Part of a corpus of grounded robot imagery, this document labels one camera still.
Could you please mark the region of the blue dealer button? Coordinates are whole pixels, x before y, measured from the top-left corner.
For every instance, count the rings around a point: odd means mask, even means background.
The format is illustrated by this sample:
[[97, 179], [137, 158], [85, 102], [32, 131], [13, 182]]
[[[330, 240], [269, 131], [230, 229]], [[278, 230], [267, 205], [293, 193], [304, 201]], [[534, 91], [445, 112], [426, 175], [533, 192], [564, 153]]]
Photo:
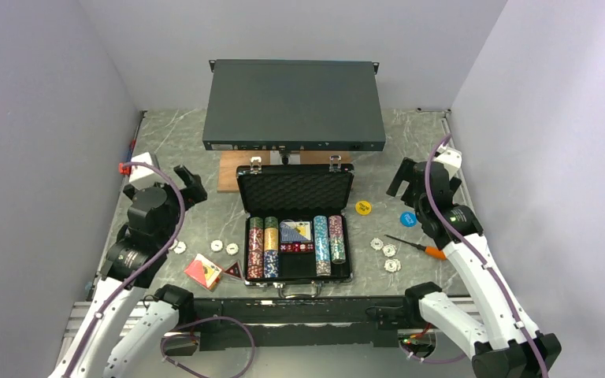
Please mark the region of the blue dealer button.
[[418, 223], [416, 215], [412, 212], [401, 213], [401, 215], [399, 216], [399, 221], [401, 225], [407, 228], [412, 228]]

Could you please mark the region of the white poker chip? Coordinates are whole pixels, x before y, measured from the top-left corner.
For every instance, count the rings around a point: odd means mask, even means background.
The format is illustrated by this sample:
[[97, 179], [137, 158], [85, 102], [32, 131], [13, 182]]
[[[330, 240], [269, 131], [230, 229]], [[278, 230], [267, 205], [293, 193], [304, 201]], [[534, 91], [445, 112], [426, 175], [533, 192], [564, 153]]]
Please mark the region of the white poker chip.
[[215, 239], [210, 243], [210, 249], [213, 252], [220, 252], [224, 248], [223, 242], [219, 239]]
[[379, 238], [373, 238], [370, 241], [370, 246], [374, 249], [374, 250], [382, 250], [384, 247], [384, 242], [382, 239]]
[[384, 245], [382, 248], [382, 252], [386, 258], [393, 258], [396, 256], [398, 248], [393, 244]]
[[225, 251], [228, 255], [235, 256], [239, 253], [239, 246], [237, 243], [229, 243], [225, 247]]
[[180, 240], [175, 240], [173, 242], [173, 245], [170, 247], [170, 251], [172, 251], [174, 254], [183, 254], [187, 249], [187, 245], [184, 241], [180, 241]]
[[402, 268], [401, 261], [397, 258], [390, 258], [384, 262], [384, 269], [387, 272], [398, 272]]

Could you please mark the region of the yellow dealer button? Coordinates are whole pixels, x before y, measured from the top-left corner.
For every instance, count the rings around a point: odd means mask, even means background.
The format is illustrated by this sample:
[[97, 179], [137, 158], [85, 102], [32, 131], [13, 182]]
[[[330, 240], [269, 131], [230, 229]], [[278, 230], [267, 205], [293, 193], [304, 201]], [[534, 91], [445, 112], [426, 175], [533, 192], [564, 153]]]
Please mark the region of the yellow dealer button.
[[373, 207], [370, 202], [368, 202], [366, 200], [360, 200], [360, 201], [356, 202], [354, 208], [358, 214], [360, 214], [362, 216], [367, 216], [372, 213]]

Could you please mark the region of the red triangle card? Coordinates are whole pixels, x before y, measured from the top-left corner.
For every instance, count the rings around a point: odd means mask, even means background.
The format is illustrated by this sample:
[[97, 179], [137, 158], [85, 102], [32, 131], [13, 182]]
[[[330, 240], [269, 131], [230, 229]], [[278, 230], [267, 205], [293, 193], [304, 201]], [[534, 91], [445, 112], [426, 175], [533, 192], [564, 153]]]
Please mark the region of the red triangle card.
[[223, 273], [235, 280], [244, 280], [243, 270], [239, 261], [234, 261], [228, 267], [224, 268]]

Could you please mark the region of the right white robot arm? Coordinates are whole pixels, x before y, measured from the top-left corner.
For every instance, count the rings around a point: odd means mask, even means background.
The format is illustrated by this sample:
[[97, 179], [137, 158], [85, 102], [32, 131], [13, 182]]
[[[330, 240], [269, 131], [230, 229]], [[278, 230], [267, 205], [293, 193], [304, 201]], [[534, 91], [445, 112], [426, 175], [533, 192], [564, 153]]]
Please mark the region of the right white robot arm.
[[413, 327], [429, 323], [471, 361], [476, 377], [547, 377], [562, 351], [553, 333], [543, 333], [505, 282], [475, 213], [455, 203], [462, 181], [439, 161], [405, 157], [388, 187], [414, 209], [423, 232], [433, 240], [464, 283], [480, 315], [460, 309], [435, 283], [406, 289], [403, 318]]

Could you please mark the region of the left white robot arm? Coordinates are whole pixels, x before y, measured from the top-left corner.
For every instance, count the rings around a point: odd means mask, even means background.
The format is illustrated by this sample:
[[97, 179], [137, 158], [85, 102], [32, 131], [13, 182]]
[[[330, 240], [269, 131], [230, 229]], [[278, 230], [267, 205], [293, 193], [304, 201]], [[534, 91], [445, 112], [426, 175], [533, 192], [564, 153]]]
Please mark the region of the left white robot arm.
[[53, 377], [127, 377], [165, 333], [183, 331], [196, 318], [194, 295], [166, 284], [154, 292], [135, 326], [123, 331], [165, 262], [186, 212], [207, 199], [200, 176], [183, 165], [174, 169], [184, 182], [182, 188], [153, 165], [131, 161], [120, 167], [126, 168], [148, 169], [159, 178], [144, 189], [133, 183], [124, 187], [132, 202], [128, 221], [109, 248], [91, 306]]

